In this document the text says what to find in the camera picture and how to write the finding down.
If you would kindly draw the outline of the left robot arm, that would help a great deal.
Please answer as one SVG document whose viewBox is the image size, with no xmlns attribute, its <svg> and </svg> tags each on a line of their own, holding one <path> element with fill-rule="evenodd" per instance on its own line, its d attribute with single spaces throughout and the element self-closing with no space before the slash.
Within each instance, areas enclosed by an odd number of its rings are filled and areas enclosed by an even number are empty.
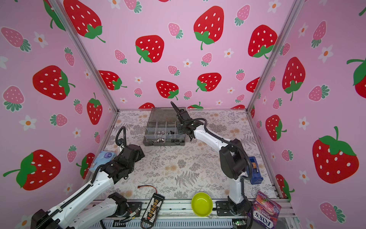
<svg viewBox="0 0 366 229">
<path fill-rule="evenodd" d="M 109 216 L 126 216 L 130 214 L 127 199 L 113 193 L 103 202 L 85 210 L 100 194 L 112 188 L 122 178 L 128 179 L 134 171 L 135 163 L 144 157 L 140 146 L 127 144 L 126 128 L 122 126 L 115 143 L 121 152 L 106 164 L 99 165 L 91 180 L 65 201 L 48 211 L 39 210 L 31 219 L 32 229 L 87 229 L 96 222 Z"/>
</svg>

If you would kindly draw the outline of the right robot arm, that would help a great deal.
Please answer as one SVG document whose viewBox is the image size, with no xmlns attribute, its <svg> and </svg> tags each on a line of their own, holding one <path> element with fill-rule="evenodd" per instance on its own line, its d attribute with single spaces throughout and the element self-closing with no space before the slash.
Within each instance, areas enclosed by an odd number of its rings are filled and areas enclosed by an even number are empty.
<svg viewBox="0 0 366 229">
<path fill-rule="evenodd" d="M 198 139 L 219 154 L 222 172 L 230 179 L 228 210 L 235 216 L 253 213 L 253 203 L 245 195 L 245 180 L 253 177 L 253 164 L 239 139 L 223 138 L 207 127 L 204 118 L 193 119 L 189 113 L 171 102 L 180 122 L 182 132 L 190 140 Z"/>
</svg>

